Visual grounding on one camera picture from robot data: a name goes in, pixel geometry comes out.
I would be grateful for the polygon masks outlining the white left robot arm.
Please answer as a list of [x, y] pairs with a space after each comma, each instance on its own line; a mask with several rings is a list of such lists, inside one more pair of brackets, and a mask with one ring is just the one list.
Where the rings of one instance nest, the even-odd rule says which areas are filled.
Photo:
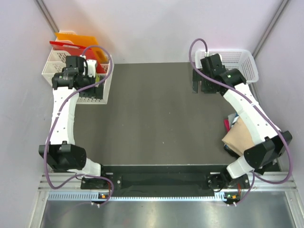
[[56, 171], [89, 175], [97, 188], [107, 185], [108, 177], [102, 174], [102, 165], [87, 158], [84, 148], [74, 140], [74, 118], [78, 89], [92, 85], [95, 77], [95, 60], [84, 56], [67, 56], [66, 66], [52, 77], [53, 113], [47, 141], [38, 148], [44, 166]]

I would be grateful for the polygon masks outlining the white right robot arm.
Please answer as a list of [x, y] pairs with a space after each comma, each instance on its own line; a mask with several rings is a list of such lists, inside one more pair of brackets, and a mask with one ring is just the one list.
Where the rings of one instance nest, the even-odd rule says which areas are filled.
[[243, 74], [235, 68], [226, 69], [220, 54], [201, 59], [201, 69], [196, 68], [194, 63], [191, 65], [193, 82], [201, 81], [207, 91], [221, 94], [235, 109], [251, 140], [243, 154], [220, 173], [223, 185], [233, 188], [238, 184], [239, 177], [263, 169], [281, 157], [292, 135], [289, 131], [282, 132], [267, 117], [254, 99]]

